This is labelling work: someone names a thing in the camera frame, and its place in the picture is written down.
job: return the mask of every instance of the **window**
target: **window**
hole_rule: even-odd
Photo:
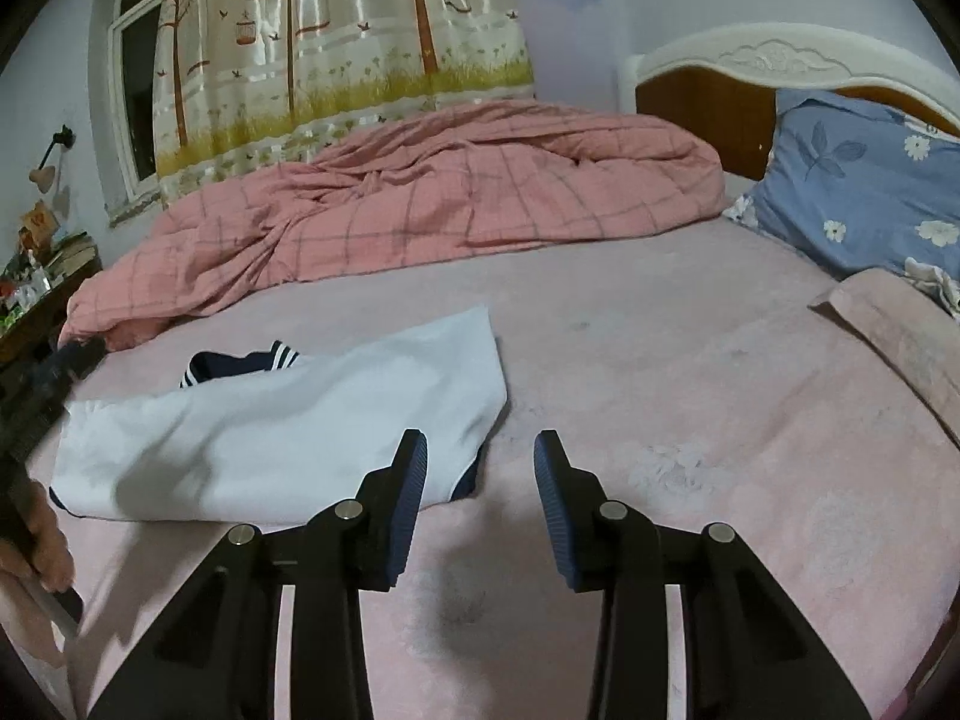
[[[110,112],[128,200],[157,193],[154,163],[154,53],[160,0],[114,0],[107,41]]]

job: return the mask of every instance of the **printed curtain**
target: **printed curtain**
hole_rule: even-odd
[[[533,93],[514,0],[163,0],[155,56],[166,201],[357,127]]]

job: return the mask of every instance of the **blue pillow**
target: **blue pillow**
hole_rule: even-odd
[[[724,213],[839,277],[913,258],[957,279],[960,140],[887,105],[781,89],[766,175]]]

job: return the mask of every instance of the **pink plaid comforter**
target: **pink plaid comforter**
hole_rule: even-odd
[[[654,235],[722,206],[716,152],[660,119],[530,100],[448,108],[179,200],[73,295],[61,342],[130,348],[287,281]]]

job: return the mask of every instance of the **black metal bracket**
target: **black metal bracket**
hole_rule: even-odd
[[[869,720],[813,627],[730,525],[655,525],[573,469],[555,431],[535,471],[560,573],[601,590],[589,720],[666,718],[666,584],[678,584],[688,720]]]
[[[133,648],[89,720],[271,720],[283,586],[296,586],[291,717],[371,720],[358,591],[397,583],[425,479],[426,440],[408,430],[392,465],[367,474],[356,498],[299,528],[231,528]]]
[[[74,143],[77,141],[77,136],[74,134],[73,130],[70,129],[66,124],[61,129],[60,132],[55,132],[54,137],[51,138],[50,146],[47,146],[47,151],[43,154],[43,159],[40,160],[40,165],[37,166],[37,170],[42,170],[42,167],[47,164],[47,159],[50,157],[50,152],[54,151],[54,146],[59,143],[64,148],[73,148]]]

